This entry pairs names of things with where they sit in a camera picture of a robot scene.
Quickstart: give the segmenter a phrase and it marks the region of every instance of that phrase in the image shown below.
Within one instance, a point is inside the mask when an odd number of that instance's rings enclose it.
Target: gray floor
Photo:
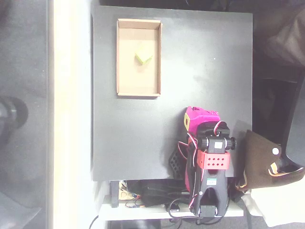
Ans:
[[[180,229],[199,229],[199,228],[208,228],[208,229],[267,229],[269,228],[263,217],[251,216],[250,213],[246,210],[245,205],[242,201],[238,202],[238,205],[244,209],[243,217],[225,217],[219,223],[215,225],[201,225],[197,226],[192,223],[183,221]],[[176,229],[178,224],[170,223],[169,220],[163,219],[161,221],[161,226],[163,229]],[[305,224],[303,223],[290,223],[286,225],[280,225],[272,227],[274,229],[305,229]]]
[[[0,95],[21,99],[29,111],[0,150],[0,192],[26,208],[41,208],[27,229],[45,228],[46,220],[46,2],[0,0],[8,3],[0,19]]]

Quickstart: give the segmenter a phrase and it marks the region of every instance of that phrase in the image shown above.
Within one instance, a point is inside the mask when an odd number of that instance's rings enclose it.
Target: cardboard box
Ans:
[[[116,83],[119,96],[160,96],[161,31],[160,21],[118,19]],[[145,64],[135,55],[142,47],[152,53]]]

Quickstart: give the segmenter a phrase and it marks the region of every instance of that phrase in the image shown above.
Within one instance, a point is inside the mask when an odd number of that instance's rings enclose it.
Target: red wire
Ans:
[[[196,143],[197,139],[195,139],[190,133],[187,133],[187,134],[191,138],[191,140],[192,140],[192,142],[195,146],[195,150],[194,150],[194,153],[193,153],[193,166],[195,166],[195,155],[196,155],[196,151],[197,151],[197,148],[198,148],[197,143]]]
[[[202,180],[203,180],[203,172],[204,172],[204,170],[203,170],[203,168],[201,169],[201,182],[202,182]]]
[[[193,204],[193,202],[194,202],[196,196],[197,196],[197,194],[192,198],[192,200],[191,200],[191,202],[190,202],[190,204],[189,204],[189,208],[192,206],[192,204]]]
[[[180,152],[181,156],[183,156],[184,159],[187,160],[187,158],[184,156],[184,154],[182,153],[182,151],[181,151],[181,149],[180,149],[179,143],[180,143],[180,144],[183,144],[184,146],[188,146],[188,144],[186,144],[186,143],[184,143],[184,142],[178,142],[178,149],[179,149],[179,152]]]
[[[217,128],[219,127],[220,123],[222,123],[223,121],[219,121],[216,126],[214,127],[214,134],[217,135]]]

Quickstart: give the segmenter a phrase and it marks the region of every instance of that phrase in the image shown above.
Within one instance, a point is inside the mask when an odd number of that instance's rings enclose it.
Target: black tabletop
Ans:
[[[97,6],[93,14],[93,179],[171,177],[187,106],[216,110],[240,140],[252,126],[252,15]],[[116,21],[163,23],[161,96],[116,94]],[[237,151],[230,169],[235,175]]]

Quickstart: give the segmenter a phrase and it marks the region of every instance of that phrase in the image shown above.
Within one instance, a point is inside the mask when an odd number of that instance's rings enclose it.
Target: yellow cube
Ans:
[[[139,60],[139,62],[143,65],[153,57],[153,54],[149,52],[149,50],[145,46],[142,46],[137,50],[135,56]]]

